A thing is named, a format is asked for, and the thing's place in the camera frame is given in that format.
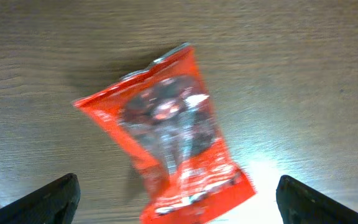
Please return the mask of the red snack bag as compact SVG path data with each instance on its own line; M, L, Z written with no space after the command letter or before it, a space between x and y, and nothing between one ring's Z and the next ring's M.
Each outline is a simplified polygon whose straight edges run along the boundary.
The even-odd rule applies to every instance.
M232 160L210 94L184 43L75 101L129 155L150 201L145 224L208 223L255 195Z

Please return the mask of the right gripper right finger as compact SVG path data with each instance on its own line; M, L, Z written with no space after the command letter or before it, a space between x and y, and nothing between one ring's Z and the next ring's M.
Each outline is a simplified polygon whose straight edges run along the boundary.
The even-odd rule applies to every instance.
M276 200L284 224L358 224L358 213L289 175L281 176Z

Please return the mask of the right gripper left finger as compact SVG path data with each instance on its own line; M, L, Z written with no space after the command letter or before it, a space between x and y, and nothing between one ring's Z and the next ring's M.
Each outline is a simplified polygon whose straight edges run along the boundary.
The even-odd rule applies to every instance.
M0 224L71 224L81 197L77 175L66 174L0 209Z

